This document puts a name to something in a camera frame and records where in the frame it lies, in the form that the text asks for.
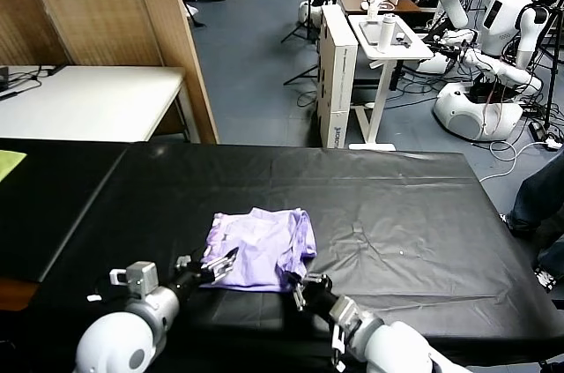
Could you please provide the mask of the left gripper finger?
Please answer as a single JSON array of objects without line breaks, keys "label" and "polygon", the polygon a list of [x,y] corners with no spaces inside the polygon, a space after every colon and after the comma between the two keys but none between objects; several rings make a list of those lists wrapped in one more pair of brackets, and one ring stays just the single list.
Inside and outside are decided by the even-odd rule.
[{"label": "left gripper finger", "polygon": [[223,257],[217,257],[201,266],[201,283],[204,285],[216,283],[225,278],[234,268],[239,248],[232,248]]},{"label": "left gripper finger", "polygon": [[174,268],[175,270],[200,270],[202,265],[197,259],[194,260],[190,254],[187,254],[176,259]]}]

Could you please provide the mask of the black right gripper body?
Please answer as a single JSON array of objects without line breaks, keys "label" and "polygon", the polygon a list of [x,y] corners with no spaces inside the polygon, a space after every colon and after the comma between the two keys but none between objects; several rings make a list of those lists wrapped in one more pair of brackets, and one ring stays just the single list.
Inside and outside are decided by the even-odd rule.
[{"label": "black right gripper body", "polygon": [[303,297],[306,300],[306,309],[317,316],[328,316],[336,304],[338,297],[332,293],[332,280],[326,286],[319,284],[304,284]]}]

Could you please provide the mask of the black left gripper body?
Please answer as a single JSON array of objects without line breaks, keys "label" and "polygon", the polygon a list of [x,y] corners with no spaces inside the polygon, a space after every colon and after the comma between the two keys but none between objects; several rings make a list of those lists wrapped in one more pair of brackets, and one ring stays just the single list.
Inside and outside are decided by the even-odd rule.
[{"label": "black left gripper body", "polygon": [[179,301],[187,301],[201,284],[207,282],[207,270],[201,265],[180,267],[169,281],[169,288]]}]

